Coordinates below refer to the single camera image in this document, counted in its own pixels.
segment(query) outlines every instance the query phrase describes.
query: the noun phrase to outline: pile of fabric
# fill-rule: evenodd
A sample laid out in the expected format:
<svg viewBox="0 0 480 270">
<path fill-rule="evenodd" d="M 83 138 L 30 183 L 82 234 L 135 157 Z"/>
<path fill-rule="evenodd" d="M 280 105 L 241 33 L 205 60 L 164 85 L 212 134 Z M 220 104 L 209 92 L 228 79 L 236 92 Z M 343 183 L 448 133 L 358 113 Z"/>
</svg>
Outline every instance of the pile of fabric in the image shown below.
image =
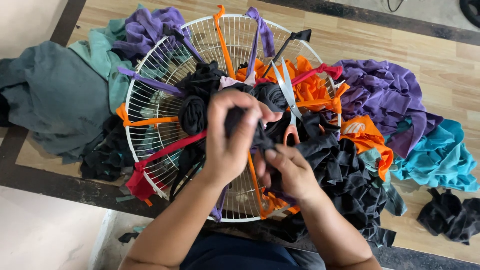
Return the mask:
<svg viewBox="0 0 480 270">
<path fill-rule="evenodd" d="M 295 116 L 290 113 L 294 107 L 277 83 L 275 68 L 257 58 L 257 45 L 261 40 L 263 57 L 277 62 L 289 42 L 309 42 L 312 31 L 291 33 L 276 51 L 272 31 L 257 9 L 249 8 L 245 15 L 257 22 L 257 29 L 248 62 L 235 71 L 218 25 L 225 12 L 219 7 L 213 18 L 226 70 L 220 70 L 216 61 L 203 60 L 191 44 L 190 30 L 181 28 L 185 21 L 178 10 L 169 7 L 150 12 L 139 5 L 129 18 L 92 29 L 88 41 L 77 41 L 68 49 L 44 42 L 26 49 L 17 59 L 0 60 L 0 126 L 28 128 L 35 141 L 47 152 L 63 157 L 64 163 L 83 160 L 84 178 L 115 181 L 123 168 L 133 166 L 133 175 L 126 183 L 132 195 L 150 204 L 148 198 L 156 192 L 152 187 L 156 184 L 161 191 L 170 189 L 173 201 L 205 162 L 206 111 L 211 97 L 233 88 L 254 96 L 274 112 L 284 113 L 277 122 L 258 123 L 252 152 L 272 149 L 276 143 L 296 147 L 336 209 L 377 246 L 391 246 L 396 234 L 380 227 L 383 209 L 396 216 L 407 211 L 390 183 L 391 174 L 431 187 L 479 189 L 470 173 L 477 164 L 462 143 L 460 123 L 426 111 L 420 85 L 411 71 L 374 60 L 340 60 L 333 66 L 313 67 L 298 55 L 285 61 L 288 74 L 278 68 L 281 76 L 291 79 L 296 106 L 302 108 L 301 117 Z M 152 61 L 144 63 L 149 69 L 135 72 L 137 61 L 164 37 L 167 42 L 151 53 Z M 195 71 L 183 74 L 175 85 L 162 82 L 171 72 L 169 63 L 184 63 L 190 58 L 197 63 Z M 317 75 L 320 73 L 332 77 L 336 85 L 329 86 Z M 163 91 L 172 96 L 162 103 L 163 112 L 174 115 L 153 118 L 157 107 L 139 105 L 127 113 L 124 102 L 132 79 L 139 82 L 132 99 L 155 104 L 156 92 Z M 335 88 L 334 95 L 330 96 L 327 86 Z M 175 103 L 178 110 L 170 108 Z M 244 113 L 242 108 L 228 112 L 227 136 Z M 342 118 L 340 126 L 338 115 Z M 299 142 L 284 137 L 292 117 L 296 117 L 293 123 Z M 182 136 L 175 131 L 169 134 L 175 140 L 160 145 L 149 136 L 159 136 L 160 123 L 181 128 Z M 129 146 L 127 126 L 136 128 L 130 136 L 141 143 Z M 131 148 L 147 158 L 134 162 Z M 251 160 L 249 166 L 253 171 Z M 145 178 L 161 174 L 166 175 L 165 181 L 151 184 Z M 262 219 L 275 207 L 296 205 L 282 190 L 281 174 L 272 170 L 271 179 L 271 187 L 256 190 L 258 201 L 269 204 L 268 209 L 261 203 L 258 206 Z M 222 219 L 227 189 L 228 185 L 211 212 L 217 222 Z M 448 191 L 431 193 L 434 198 L 422 210 L 419 222 L 432 234 L 444 233 L 454 241 L 468 243 L 469 237 L 478 233 L 474 225 L 479 219 L 478 200 L 460 204 Z M 263 226 L 273 235 L 295 242 L 308 233 L 300 210 L 292 207 L 292 214 L 280 223 L 265 221 Z"/>
</svg>

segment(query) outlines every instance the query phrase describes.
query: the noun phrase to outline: forearm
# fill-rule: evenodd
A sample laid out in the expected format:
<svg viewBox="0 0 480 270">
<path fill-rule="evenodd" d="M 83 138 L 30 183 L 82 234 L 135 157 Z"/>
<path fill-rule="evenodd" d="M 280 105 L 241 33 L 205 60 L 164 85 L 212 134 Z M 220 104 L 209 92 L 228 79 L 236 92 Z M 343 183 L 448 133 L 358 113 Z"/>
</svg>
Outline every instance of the forearm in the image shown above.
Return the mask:
<svg viewBox="0 0 480 270">
<path fill-rule="evenodd" d="M 343 267 L 373 258 L 367 241 L 340 215 L 326 193 L 318 187 L 316 194 L 300 200 L 299 205 L 310 237 L 325 264 Z M 371 269 L 378 265 L 375 258 L 373 260 Z"/>
<path fill-rule="evenodd" d="M 223 188 L 215 184 L 218 181 L 203 181 L 205 177 L 200 172 L 185 186 L 138 236 L 126 259 L 170 268 L 180 265 Z"/>
</svg>

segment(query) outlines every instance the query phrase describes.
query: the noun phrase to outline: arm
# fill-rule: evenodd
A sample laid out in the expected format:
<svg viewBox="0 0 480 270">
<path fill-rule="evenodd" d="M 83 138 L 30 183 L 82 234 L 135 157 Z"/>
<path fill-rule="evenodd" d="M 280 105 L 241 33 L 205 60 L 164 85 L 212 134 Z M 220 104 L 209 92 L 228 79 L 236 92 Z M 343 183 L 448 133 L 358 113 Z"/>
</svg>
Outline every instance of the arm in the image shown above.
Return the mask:
<svg viewBox="0 0 480 270">
<path fill-rule="evenodd" d="M 225 117 L 234 106 L 248 108 L 230 140 Z M 210 101 L 205 166 L 137 237 L 120 270 L 178 269 L 223 187 L 240 175 L 258 120 L 275 121 L 266 105 L 239 91 L 222 91 Z"/>
<path fill-rule="evenodd" d="M 297 199 L 310 237 L 327 268 L 381 270 L 367 241 L 335 209 L 298 150 L 283 145 L 276 148 L 278 152 L 267 150 L 265 159 L 282 173 L 283 189 Z M 265 174 L 265 164 L 257 157 L 255 163 L 263 184 L 269 186 L 271 179 Z"/>
</svg>

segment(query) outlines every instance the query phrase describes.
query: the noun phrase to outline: white logo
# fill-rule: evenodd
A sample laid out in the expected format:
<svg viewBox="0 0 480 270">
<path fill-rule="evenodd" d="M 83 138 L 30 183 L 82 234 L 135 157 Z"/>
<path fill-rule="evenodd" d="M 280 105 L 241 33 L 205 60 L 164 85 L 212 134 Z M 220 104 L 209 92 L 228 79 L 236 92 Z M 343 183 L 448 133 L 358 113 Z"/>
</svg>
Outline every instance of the white logo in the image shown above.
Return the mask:
<svg viewBox="0 0 480 270">
<path fill-rule="evenodd" d="M 365 124 L 363 123 L 351 123 L 346 129 L 343 130 L 342 135 L 348 133 L 357 133 L 365 130 Z"/>
</svg>

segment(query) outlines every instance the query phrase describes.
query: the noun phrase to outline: white wire fan guard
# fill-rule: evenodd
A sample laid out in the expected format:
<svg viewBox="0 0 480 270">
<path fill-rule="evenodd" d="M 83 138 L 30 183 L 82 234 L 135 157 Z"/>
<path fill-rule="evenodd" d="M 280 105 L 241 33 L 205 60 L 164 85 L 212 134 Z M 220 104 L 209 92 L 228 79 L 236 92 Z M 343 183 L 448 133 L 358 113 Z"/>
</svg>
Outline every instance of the white wire fan guard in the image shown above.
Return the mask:
<svg viewBox="0 0 480 270">
<path fill-rule="evenodd" d="M 281 27 L 268 20 L 264 20 L 273 32 L 275 52 L 278 52 L 290 36 L 291 31 Z M 232 59 L 233 68 L 238 70 L 241 63 L 248 61 L 252 50 L 252 40 L 256 33 L 257 22 L 247 16 L 240 14 L 225 14 L 218 20 L 225 43 Z M 227 71 L 225 59 L 215 23 L 212 16 L 200 18 L 182 26 L 182 29 L 188 27 L 190 32 L 190 42 L 197 49 L 199 54 L 205 60 L 210 62 L 215 60 L 219 63 L 219 69 Z M 157 49 L 159 46 L 168 45 L 174 48 L 173 51 L 162 51 Z M 187 52 L 183 46 L 171 44 L 164 37 L 157 42 L 148 54 L 139 62 L 136 67 L 136 73 L 146 77 L 161 80 L 167 84 L 174 85 L 187 75 L 187 72 L 194 72 L 196 61 Z M 283 51 L 282 56 L 296 64 L 296 57 L 302 55 L 308 59 L 313 67 L 322 64 L 320 57 L 312 50 L 307 42 L 302 40 L 292 40 Z M 262 40 L 259 37 L 257 46 L 257 58 L 268 65 L 271 58 L 265 58 L 263 54 Z M 326 74 L 317 74 L 326 80 L 325 86 L 328 93 L 333 97 L 336 86 L 330 76 Z M 128 89 L 125 109 L 131 121 L 140 121 L 150 118 L 177 116 L 178 110 L 182 104 L 182 99 L 154 89 L 140 81 L 132 80 Z M 151 154 L 158 152 L 165 146 L 186 137 L 181 130 L 179 123 L 161 123 L 156 127 L 150 125 L 143 127 L 126 127 L 126 135 L 130 150 L 136 162 L 147 159 Z M 174 152 L 165 157 L 147 164 L 146 168 L 153 173 L 154 177 L 149 177 L 144 173 L 147 181 L 159 196 L 168 199 L 170 184 L 177 175 L 176 160 L 180 152 Z M 167 189 L 160 190 L 159 183 L 168 186 Z M 262 198 L 262 206 L 268 207 L 268 202 Z M 275 209 L 270 215 L 279 218 L 286 216 L 282 212 L 287 207 Z M 226 192 L 223 205 L 223 222 L 246 222 L 260 219 L 260 206 L 258 204 L 255 188 L 253 186 L 252 175 L 249 166 L 246 166 L 244 172 L 231 182 Z"/>
</svg>

